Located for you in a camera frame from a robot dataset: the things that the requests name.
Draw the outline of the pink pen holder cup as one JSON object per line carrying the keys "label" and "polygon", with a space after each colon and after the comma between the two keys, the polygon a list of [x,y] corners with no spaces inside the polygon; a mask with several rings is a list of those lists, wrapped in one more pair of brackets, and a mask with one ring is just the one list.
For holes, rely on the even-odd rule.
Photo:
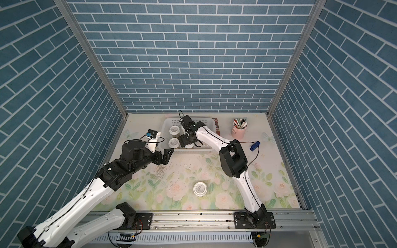
{"label": "pink pen holder cup", "polygon": [[232,135],[232,137],[233,137],[234,139],[237,139],[237,140],[243,139],[244,136],[245,136],[245,132],[246,132],[246,128],[244,128],[244,129],[239,129],[239,128],[237,128],[237,127],[234,127],[234,128],[231,129],[231,135]]}

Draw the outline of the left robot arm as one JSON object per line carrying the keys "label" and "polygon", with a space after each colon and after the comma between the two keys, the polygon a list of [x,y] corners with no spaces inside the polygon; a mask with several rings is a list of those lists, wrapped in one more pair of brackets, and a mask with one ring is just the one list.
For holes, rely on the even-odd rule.
{"label": "left robot arm", "polygon": [[121,156],[104,165],[94,179],[75,198],[53,216],[35,227],[27,226],[18,233],[25,248],[80,248],[111,230],[143,228],[136,211],[128,204],[118,204],[109,213],[79,226],[78,223],[101,201],[132,179],[133,174],[149,164],[168,164],[174,149],[156,150],[132,139],[122,146]]}

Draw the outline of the blue clip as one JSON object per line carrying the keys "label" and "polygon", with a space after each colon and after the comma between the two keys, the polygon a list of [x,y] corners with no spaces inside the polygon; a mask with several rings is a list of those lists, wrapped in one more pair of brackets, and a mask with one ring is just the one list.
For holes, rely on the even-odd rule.
{"label": "blue clip", "polygon": [[250,150],[251,150],[251,151],[255,151],[257,148],[259,148],[260,144],[261,144],[261,143],[260,143],[259,141],[254,142],[254,143],[250,146]]}

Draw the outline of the yogurt cup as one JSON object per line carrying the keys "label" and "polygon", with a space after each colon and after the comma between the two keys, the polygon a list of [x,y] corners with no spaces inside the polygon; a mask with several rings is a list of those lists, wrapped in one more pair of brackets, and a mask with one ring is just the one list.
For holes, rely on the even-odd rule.
{"label": "yogurt cup", "polygon": [[181,128],[178,125],[173,125],[169,128],[169,133],[172,138],[178,138],[181,134]]}
{"label": "yogurt cup", "polygon": [[203,197],[206,195],[208,191],[208,187],[206,185],[206,183],[200,181],[197,182],[194,186],[193,186],[193,193],[197,196],[197,197]]}
{"label": "yogurt cup", "polygon": [[178,149],[180,147],[180,142],[179,139],[176,137],[173,137],[169,140],[168,145],[172,149]]}
{"label": "yogurt cup", "polygon": [[185,148],[186,149],[192,149],[194,146],[195,146],[194,144],[189,144],[189,145],[186,145]]}

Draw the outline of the red chopsticks packet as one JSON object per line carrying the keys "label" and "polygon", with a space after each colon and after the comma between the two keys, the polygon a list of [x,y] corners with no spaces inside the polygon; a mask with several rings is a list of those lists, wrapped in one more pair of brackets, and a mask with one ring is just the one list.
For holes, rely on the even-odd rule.
{"label": "red chopsticks packet", "polygon": [[217,119],[217,118],[213,118],[213,120],[214,120],[214,123],[215,123],[216,133],[217,133],[218,135],[220,135],[220,129],[219,129],[219,122],[218,122],[218,119]]}

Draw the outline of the aluminium mounting rail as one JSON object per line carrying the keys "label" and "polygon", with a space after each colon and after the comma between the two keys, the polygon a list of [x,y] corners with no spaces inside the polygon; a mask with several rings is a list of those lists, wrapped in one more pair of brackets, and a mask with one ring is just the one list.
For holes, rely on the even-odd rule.
{"label": "aluminium mounting rail", "polygon": [[120,229],[111,227],[114,221],[108,217],[102,228],[93,237],[99,237],[111,231],[134,232],[143,230],[145,233],[150,231],[320,231],[321,227],[311,210],[300,209],[274,209],[270,211],[272,217],[266,218],[266,224],[274,226],[260,226],[254,228],[247,220],[245,213],[237,214],[237,210],[186,210],[186,211],[138,211],[136,216],[141,221],[139,227],[131,229]]}

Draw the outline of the yogurt cup bottom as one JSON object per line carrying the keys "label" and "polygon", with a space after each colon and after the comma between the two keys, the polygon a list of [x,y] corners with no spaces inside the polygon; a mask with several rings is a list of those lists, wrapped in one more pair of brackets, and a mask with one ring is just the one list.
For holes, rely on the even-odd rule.
{"label": "yogurt cup bottom", "polygon": [[206,185],[206,183],[200,181],[197,182],[194,186],[193,186],[193,193],[197,196],[197,197],[203,197],[206,195],[208,191],[208,187]]}

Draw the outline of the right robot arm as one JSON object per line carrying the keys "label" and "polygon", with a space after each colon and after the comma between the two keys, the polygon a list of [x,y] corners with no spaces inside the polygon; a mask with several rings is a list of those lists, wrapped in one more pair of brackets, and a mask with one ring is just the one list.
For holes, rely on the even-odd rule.
{"label": "right robot arm", "polygon": [[240,142],[221,137],[208,129],[204,123],[194,122],[188,115],[181,117],[179,123],[185,130],[178,138],[182,147],[201,142],[219,152],[221,168],[236,183],[250,225],[253,228],[276,228],[273,214],[267,211],[251,183],[247,173],[248,160]]}

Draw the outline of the pens in holder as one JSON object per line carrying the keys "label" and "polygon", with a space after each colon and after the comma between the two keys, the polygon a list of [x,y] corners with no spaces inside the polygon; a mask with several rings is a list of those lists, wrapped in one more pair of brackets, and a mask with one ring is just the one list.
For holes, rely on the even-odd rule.
{"label": "pens in holder", "polygon": [[237,118],[233,120],[234,127],[240,130],[246,129],[248,126],[247,120],[244,118]]}

